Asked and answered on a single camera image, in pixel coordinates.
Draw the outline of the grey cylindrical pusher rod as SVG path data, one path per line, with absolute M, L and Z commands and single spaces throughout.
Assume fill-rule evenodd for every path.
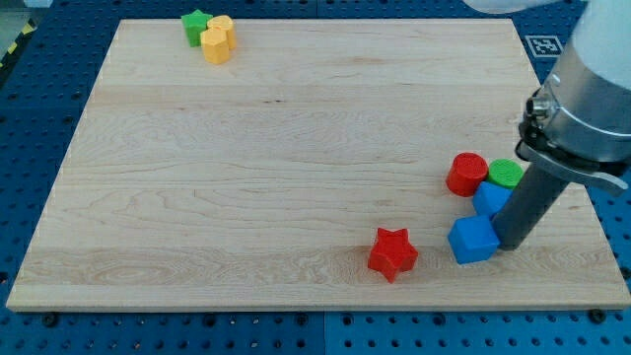
M 508 201 L 491 219 L 499 249 L 517 249 L 568 184 L 530 165 Z

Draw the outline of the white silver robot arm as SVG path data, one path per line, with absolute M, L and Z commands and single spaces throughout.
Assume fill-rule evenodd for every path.
M 491 225 L 517 249 L 566 186 L 613 196 L 629 185 L 630 4 L 591 0 L 552 70 L 526 101 L 516 154 L 529 163 Z

